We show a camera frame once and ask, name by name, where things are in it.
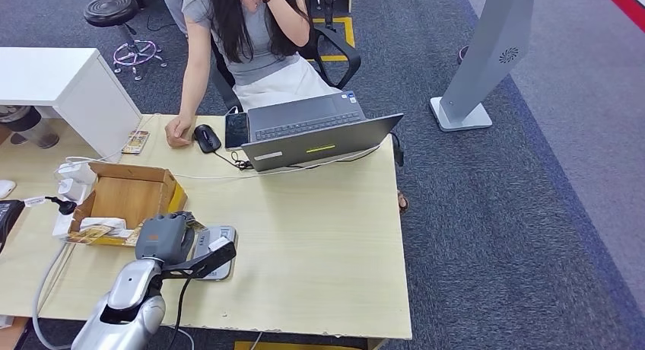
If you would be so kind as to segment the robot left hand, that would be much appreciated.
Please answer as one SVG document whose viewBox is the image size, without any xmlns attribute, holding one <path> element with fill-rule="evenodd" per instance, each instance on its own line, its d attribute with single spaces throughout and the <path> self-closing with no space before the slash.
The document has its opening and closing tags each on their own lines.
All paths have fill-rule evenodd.
<svg viewBox="0 0 645 350">
<path fill-rule="evenodd" d="M 136 259 L 156 259 L 163 264 L 184 263 L 195 239 L 191 212 L 157 215 L 143 221 L 135 245 Z"/>
</svg>

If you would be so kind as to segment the person's right hand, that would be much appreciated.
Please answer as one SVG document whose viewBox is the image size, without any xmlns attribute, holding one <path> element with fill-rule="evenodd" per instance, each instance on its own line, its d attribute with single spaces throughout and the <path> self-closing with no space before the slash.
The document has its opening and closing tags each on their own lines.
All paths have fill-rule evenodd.
<svg viewBox="0 0 645 350">
<path fill-rule="evenodd" d="M 171 148 L 183 148 L 192 143 L 189 133 L 194 122 L 193 116 L 177 115 L 165 126 L 167 144 Z"/>
</svg>

